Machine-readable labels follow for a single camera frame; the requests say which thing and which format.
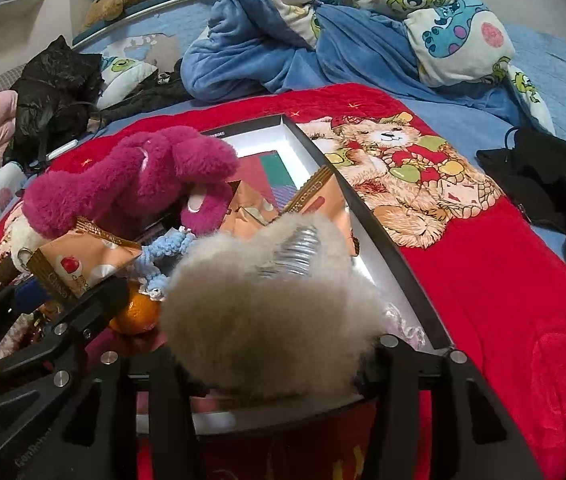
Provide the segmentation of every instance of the blue blanket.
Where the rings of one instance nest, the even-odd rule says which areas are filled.
[[[284,92],[358,82],[397,98],[460,104],[509,124],[528,124],[504,86],[461,83],[434,89],[421,83],[402,22],[318,0],[306,7],[319,28],[314,45],[282,18],[273,0],[215,0],[208,37],[195,41],[183,57],[181,75],[188,92],[219,102],[263,87]]]

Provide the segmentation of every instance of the magenta stuffed animal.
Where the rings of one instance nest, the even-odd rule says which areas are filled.
[[[145,223],[194,186],[181,222],[195,235],[217,229],[232,199],[225,179],[238,167],[234,149],[189,126],[139,132],[119,142],[84,173],[49,171],[23,198],[30,226],[54,239],[79,216],[120,237],[137,237]]]

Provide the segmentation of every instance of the choco mo snack wrapper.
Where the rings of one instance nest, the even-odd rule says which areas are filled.
[[[220,230],[244,240],[249,240],[256,232],[278,218],[279,213],[261,194],[243,181],[231,182],[234,197]],[[322,166],[284,207],[287,212],[314,213],[327,216],[343,233],[351,256],[359,254],[358,241],[352,236],[349,212],[341,187],[333,171]]]
[[[347,203],[332,168],[321,166],[303,184],[303,187],[283,208],[281,214],[290,212],[320,213],[327,216],[343,233],[349,255],[357,256],[359,254],[359,241],[352,235]]]
[[[141,246],[79,218],[76,227],[38,248],[28,269],[64,305],[140,256]]]
[[[249,240],[279,216],[279,212],[246,182],[237,180],[229,184],[234,195],[219,230]]]

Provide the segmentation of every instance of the black cloth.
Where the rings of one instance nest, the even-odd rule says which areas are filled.
[[[533,224],[566,234],[565,140],[522,128],[514,134],[513,149],[482,150],[476,156]]]
[[[100,127],[103,127],[112,121],[189,101],[192,96],[188,94],[181,80],[181,61],[179,59],[176,62],[173,72],[155,72],[144,79],[125,99],[99,113],[93,113],[92,118],[100,120]]]
[[[102,85],[100,54],[78,54],[59,36],[12,85],[18,93],[16,130],[3,163],[27,169],[34,160],[86,132],[92,102]]]

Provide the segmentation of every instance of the orange fruit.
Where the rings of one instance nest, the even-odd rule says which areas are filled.
[[[138,283],[129,282],[128,288],[129,303],[109,322],[109,326],[126,335],[149,332],[159,321],[161,302],[138,292]]]

